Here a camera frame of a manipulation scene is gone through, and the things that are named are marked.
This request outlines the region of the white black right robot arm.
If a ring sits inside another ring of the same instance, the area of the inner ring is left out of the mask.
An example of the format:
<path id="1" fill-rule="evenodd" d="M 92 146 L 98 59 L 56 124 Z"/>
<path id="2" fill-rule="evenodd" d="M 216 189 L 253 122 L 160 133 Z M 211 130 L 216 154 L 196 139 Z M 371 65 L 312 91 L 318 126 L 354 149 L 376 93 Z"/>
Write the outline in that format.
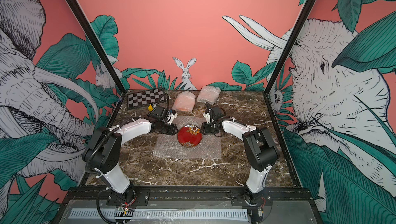
<path id="1" fill-rule="evenodd" d="M 246 186 L 251 194 L 258 194 L 265 188 L 269 171 L 275 165 L 279 151 L 266 127 L 258 128 L 226 115 L 223 108 L 206 103 L 203 113 L 205 122 L 201 125 L 202 134 L 231 134 L 243 141 L 246 157 L 251 166 Z"/>

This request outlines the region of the red floral dinner plate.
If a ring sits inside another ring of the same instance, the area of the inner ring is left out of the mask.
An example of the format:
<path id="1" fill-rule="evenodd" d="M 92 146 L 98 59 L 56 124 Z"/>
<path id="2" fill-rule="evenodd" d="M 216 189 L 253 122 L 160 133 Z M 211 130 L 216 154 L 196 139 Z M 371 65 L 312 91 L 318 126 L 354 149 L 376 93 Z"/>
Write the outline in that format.
<path id="1" fill-rule="evenodd" d="M 195 147 L 202 139 L 200 128 L 192 124 L 183 126 L 177 133 L 177 140 L 184 147 Z"/>

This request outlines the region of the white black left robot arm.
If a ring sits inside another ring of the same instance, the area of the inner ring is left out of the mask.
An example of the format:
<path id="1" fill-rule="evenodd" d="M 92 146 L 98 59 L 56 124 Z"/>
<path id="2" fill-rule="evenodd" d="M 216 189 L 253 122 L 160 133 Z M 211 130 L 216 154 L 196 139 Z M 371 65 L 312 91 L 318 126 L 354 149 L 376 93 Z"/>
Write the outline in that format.
<path id="1" fill-rule="evenodd" d="M 101 179 L 113 192 L 125 193 L 131 183 L 119 165 L 122 145 L 153 132 L 177 134 L 178 128 L 173 123 L 176 117 L 175 110 L 157 106 L 145 116 L 130 118 L 112 128 L 96 129 L 82 155 L 86 173 Z"/>

